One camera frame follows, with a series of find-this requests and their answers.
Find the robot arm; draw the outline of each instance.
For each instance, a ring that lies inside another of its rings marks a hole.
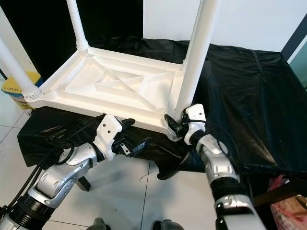
[[[189,129],[184,141],[193,145],[201,156],[215,200],[218,230],[265,230],[247,192],[240,183],[230,160],[227,148],[210,134],[205,134],[204,110],[201,104],[186,109],[183,124],[188,121]]]
[[[134,120],[129,119],[128,123],[131,125]],[[98,162],[113,159],[112,145],[124,126],[114,116],[105,115],[94,142],[64,150],[59,163],[48,168],[3,218],[0,230],[41,230],[79,178]]]

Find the black cable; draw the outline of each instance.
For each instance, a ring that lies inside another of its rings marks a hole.
[[[235,141],[222,127],[220,127],[220,126],[218,126],[214,123],[211,123],[211,122],[208,122],[208,121],[203,121],[203,120],[189,120],[189,122],[202,122],[202,123],[209,124],[213,127],[220,129],[231,140],[233,146],[235,147],[236,154],[237,154],[238,158],[240,159],[239,151],[238,151],[238,148],[236,146]],[[230,160],[231,164],[234,165],[237,168],[238,173],[242,176],[242,173],[239,171],[239,168],[238,168],[237,164],[235,163],[235,161],[233,161],[230,158],[230,156],[223,151],[221,144],[220,144],[220,141],[217,141],[217,144],[218,144],[219,148],[221,149],[221,151],[223,152],[223,154]],[[251,201],[253,202],[253,191],[252,191],[252,187],[251,187],[251,183],[250,183],[248,175],[244,174],[243,179],[245,180],[246,184],[248,185],[249,197],[250,197]]]
[[[21,196],[21,194],[23,193],[23,191],[26,189],[26,187],[29,185],[30,181],[32,180],[32,178],[35,175],[35,178],[37,180],[37,178],[39,177],[40,173],[42,172],[46,162],[48,161],[49,157],[51,157],[56,150],[58,150],[62,145],[64,145],[70,138],[74,137],[75,135],[77,135],[78,133],[80,133],[81,131],[83,131],[84,129],[86,129],[87,127],[89,127],[94,121],[96,121],[97,119],[103,119],[105,117],[106,114],[102,114],[100,116],[95,117],[91,122],[89,122],[87,125],[85,125],[84,127],[82,127],[81,129],[79,129],[78,131],[76,131],[75,133],[73,133],[72,135],[70,135],[68,138],[66,138],[64,141],[62,141],[61,144],[57,145],[48,155],[45,156],[45,158],[34,168],[34,170],[32,171],[32,173],[30,174],[30,176],[28,177],[28,179],[26,180],[26,182],[23,184],[22,188],[19,190],[19,192],[17,193],[17,195],[15,196],[15,198],[12,200],[12,202],[10,202],[10,204],[2,211],[4,213],[7,212],[7,210],[11,210],[12,206],[15,204],[15,202],[18,200],[18,198]],[[29,188],[31,188],[33,186],[33,184],[35,183],[36,180],[33,180],[31,182],[31,186],[29,186]]]
[[[240,159],[239,150],[238,150],[238,148],[237,148],[237,146],[236,146],[235,141],[233,140],[233,138],[232,138],[222,127],[220,127],[220,126],[218,126],[218,125],[216,125],[216,124],[214,124],[214,123],[211,123],[211,122],[208,122],[208,121],[203,121],[203,120],[188,120],[188,121],[189,121],[189,122],[202,122],[202,123],[209,124],[209,125],[211,125],[211,126],[213,126],[213,127],[216,127],[216,128],[218,128],[218,129],[220,129],[220,130],[221,130],[224,134],[226,134],[226,136],[231,140],[232,145],[234,146],[234,148],[235,148],[235,150],[236,150],[236,154],[237,154],[238,158]],[[238,173],[239,173],[239,168],[238,168],[237,164],[235,163],[235,161],[233,161],[233,160],[230,158],[230,156],[229,156],[228,154],[226,154],[226,153],[223,151],[223,149],[222,149],[222,147],[221,147],[221,144],[220,144],[220,141],[217,141],[217,144],[218,144],[219,148],[221,149],[221,151],[223,152],[223,154],[224,154],[224,155],[231,161],[231,163],[237,168]]]
[[[71,146],[71,150],[69,151],[69,154],[67,155],[67,157],[65,157],[65,159],[62,160],[61,162],[55,163],[55,165],[63,165],[63,164],[65,164],[66,161],[68,161],[68,159],[72,156],[74,150],[75,150],[75,147],[72,145]]]

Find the pink plastic bag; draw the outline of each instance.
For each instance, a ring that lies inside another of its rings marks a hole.
[[[285,184],[283,175],[277,177],[269,190]],[[271,205],[271,211],[278,230],[307,230],[307,206],[303,207],[299,200],[307,202],[302,196],[294,196]]]

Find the white floor tile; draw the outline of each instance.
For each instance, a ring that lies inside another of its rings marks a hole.
[[[0,126],[0,143],[3,141],[4,137],[8,134],[11,127]]]
[[[13,127],[24,111],[9,95],[1,90],[0,105],[0,125]]]
[[[214,230],[214,199],[204,173],[179,172],[166,181],[156,178],[158,168],[151,162],[142,230],[156,220],[170,219],[186,230]]]
[[[22,114],[22,116],[19,118],[19,120],[16,122],[16,124],[14,125],[14,127],[16,128],[22,128],[25,123],[27,122],[27,120],[29,119],[30,115],[26,112],[24,112]]]
[[[12,128],[0,144],[0,206],[11,202],[34,169],[25,165],[17,141],[19,131]]]
[[[25,165],[17,141],[19,131],[12,128],[0,144],[1,206],[14,198],[34,168]],[[91,191],[84,192],[75,185],[50,220],[89,226],[96,217],[102,217],[113,229],[139,230],[148,167],[148,161],[125,156],[99,163],[86,176]]]
[[[87,227],[74,225],[74,224],[67,224],[67,223],[60,223],[54,221],[48,221],[43,230],[86,230]]]
[[[51,220],[89,226],[102,217],[112,229],[139,230],[148,165],[148,161],[125,156],[100,163],[86,176],[91,191],[74,186]]]

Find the black plastic sheet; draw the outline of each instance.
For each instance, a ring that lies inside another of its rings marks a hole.
[[[91,46],[174,63],[182,63],[187,41],[151,40],[137,37],[102,37]],[[280,53],[232,46],[210,45],[194,103],[204,105],[207,132],[224,142],[242,173],[307,173],[307,93]],[[54,108],[36,109],[18,135],[27,166],[37,164],[65,137],[92,118]],[[72,141],[78,146],[93,141],[99,121]],[[137,158],[154,161],[160,179],[178,170],[203,172],[200,157],[182,141],[163,134],[130,127],[123,136],[138,143],[152,137],[149,148]]]

